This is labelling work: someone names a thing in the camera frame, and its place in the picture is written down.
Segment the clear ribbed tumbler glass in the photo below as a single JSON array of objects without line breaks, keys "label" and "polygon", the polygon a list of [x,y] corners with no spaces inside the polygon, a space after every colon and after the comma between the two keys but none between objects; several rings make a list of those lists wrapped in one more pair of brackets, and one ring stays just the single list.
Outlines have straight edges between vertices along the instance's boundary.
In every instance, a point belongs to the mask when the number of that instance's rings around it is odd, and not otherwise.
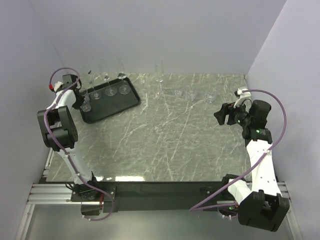
[{"label": "clear ribbed tumbler glass", "polygon": [[215,99],[217,98],[217,92],[216,91],[206,91],[204,93],[203,101],[206,104],[212,104]]}]

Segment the clear stemmed wine glass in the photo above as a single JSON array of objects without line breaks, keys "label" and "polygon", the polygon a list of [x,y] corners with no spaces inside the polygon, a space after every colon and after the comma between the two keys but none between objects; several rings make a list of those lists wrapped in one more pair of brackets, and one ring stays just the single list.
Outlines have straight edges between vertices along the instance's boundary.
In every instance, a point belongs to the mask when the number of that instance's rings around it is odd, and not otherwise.
[{"label": "clear stemmed wine glass", "polygon": [[95,75],[93,74],[90,65],[84,65],[80,67],[80,79],[82,82],[86,82],[91,86],[91,99],[99,100],[101,98],[101,94],[95,89]]}]

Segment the small clear shot glass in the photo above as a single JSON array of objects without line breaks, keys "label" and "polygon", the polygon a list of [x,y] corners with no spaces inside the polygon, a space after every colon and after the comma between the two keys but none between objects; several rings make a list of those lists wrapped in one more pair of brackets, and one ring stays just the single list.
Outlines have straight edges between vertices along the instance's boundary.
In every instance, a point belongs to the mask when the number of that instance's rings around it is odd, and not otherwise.
[{"label": "small clear shot glass", "polygon": [[85,100],[82,105],[80,106],[80,109],[84,112],[84,113],[88,113],[91,111],[92,107],[90,104],[89,100]]}]

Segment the round clear stemless glass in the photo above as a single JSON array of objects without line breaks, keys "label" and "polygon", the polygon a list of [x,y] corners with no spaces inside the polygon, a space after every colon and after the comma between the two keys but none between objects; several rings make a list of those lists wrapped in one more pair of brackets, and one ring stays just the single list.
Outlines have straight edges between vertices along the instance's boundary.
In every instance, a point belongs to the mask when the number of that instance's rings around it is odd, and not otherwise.
[{"label": "round clear stemless glass", "polygon": [[122,59],[120,57],[115,58],[115,71],[117,78],[121,80],[121,86],[119,87],[119,93],[122,95],[127,95],[130,93],[131,88],[128,82],[125,80],[127,75],[125,74],[125,67]]}]

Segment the small clear tumbler glass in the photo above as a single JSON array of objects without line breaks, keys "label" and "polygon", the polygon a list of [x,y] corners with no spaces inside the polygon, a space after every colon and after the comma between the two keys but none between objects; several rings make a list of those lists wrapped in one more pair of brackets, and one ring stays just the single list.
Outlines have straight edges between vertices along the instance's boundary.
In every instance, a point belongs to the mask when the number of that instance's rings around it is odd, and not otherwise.
[{"label": "small clear tumbler glass", "polygon": [[83,101],[85,103],[89,102],[90,101],[90,97],[89,97],[89,94],[88,94],[88,90],[87,89],[82,89],[80,92],[80,95],[83,97]]}]

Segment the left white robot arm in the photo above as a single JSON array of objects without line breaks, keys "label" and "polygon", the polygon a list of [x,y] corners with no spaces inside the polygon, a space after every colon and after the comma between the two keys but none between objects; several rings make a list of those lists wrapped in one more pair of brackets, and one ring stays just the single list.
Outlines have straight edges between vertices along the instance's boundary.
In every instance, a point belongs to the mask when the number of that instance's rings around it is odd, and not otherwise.
[{"label": "left white robot arm", "polygon": [[49,86],[55,99],[47,109],[37,112],[37,120],[44,144],[62,157],[72,174],[74,185],[66,186],[72,190],[72,198],[79,202],[95,201],[101,189],[95,185],[96,178],[80,154],[78,132],[70,113],[71,108],[79,109],[85,101],[76,80],[76,75],[66,74],[62,82]]}]

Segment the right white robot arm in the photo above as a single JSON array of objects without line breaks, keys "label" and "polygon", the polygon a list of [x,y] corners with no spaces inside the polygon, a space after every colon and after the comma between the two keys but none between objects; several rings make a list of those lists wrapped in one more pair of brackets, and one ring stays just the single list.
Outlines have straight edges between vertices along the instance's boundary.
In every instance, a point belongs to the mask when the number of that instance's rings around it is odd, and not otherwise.
[{"label": "right white robot arm", "polygon": [[251,171],[251,186],[241,178],[227,182],[220,187],[220,194],[226,200],[233,197],[238,204],[238,221],[241,225],[276,232],[289,208],[288,198],[282,196],[278,187],[272,160],[272,134],[266,128],[271,105],[263,100],[254,100],[251,108],[235,103],[224,103],[214,113],[220,125],[238,124],[254,168]]}]

